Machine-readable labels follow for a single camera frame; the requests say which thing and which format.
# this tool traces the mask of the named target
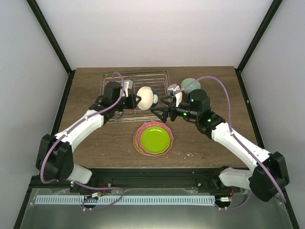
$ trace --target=dish rack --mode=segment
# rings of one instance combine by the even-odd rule
[[[137,94],[141,87],[148,86],[153,87],[157,91],[159,99],[169,95],[167,88],[170,86],[170,79],[166,70],[130,72],[121,73],[121,75],[123,76],[124,80],[132,80],[132,90],[135,94]],[[121,82],[119,76],[116,75],[114,78],[116,81]],[[112,80],[112,73],[102,75],[100,95],[103,94],[105,85]],[[165,106],[165,104],[159,102],[157,104],[157,107],[158,106]],[[110,119],[108,123],[153,120],[159,120],[159,118],[152,114],[150,110],[143,111],[136,107],[134,110],[124,110],[123,114],[121,112],[116,112],[115,116]]]

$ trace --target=white wall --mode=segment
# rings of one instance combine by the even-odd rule
[[[237,67],[272,0],[37,0],[76,67]]]
[[[266,148],[287,162],[288,195],[305,228],[305,2],[283,1],[243,79]]]
[[[0,222],[13,228],[67,80],[25,0],[0,1]]]

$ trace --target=wooden table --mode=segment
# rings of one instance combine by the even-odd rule
[[[233,67],[161,67],[161,68],[78,68],[62,117],[60,131],[84,115],[99,96],[104,73],[167,70],[170,82],[181,84],[185,78],[203,75],[218,77],[231,99],[232,125],[235,130],[256,143]],[[218,82],[200,82],[211,98],[212,110],[227,119],[228,107]],[[133,145],[133,135],[143,122],[111,123],[89,135],[74,151],[76,164],[85,167],[245,167],[244,163],[222,145],[197,131],[194,124],[178,117],[166,125],[172,130],[173,147],[163,156],[145,156]]]

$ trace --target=wooden tabletop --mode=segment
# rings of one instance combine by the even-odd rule
[[[60,131],[84,115],[100,94],[101,76],[105,73],[167,70],[171,83],[181,85],[185,78],[203,75],[218,77],[228,90],[233,128],[256,143],[233,67],[161,67],[161,68],[78,68],[62,117]],[[222,87],[212,79],[200,81],[211,98],[211,108],[224,119],[228,106]],[[140,154],[133,136],[143,122],[109,123],[89,135],[74,151],[74,163],[85,167],[245,167],[245,164],[222,145],[202,135],[194,124],[178,117],[168,121],[174,140],[167,154],[157,157]]]

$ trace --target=plate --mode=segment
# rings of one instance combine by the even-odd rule
[[[134,146],[145,155],[164,155],[173,146],[173,135],[164,123],[144,123],[134,135]]]

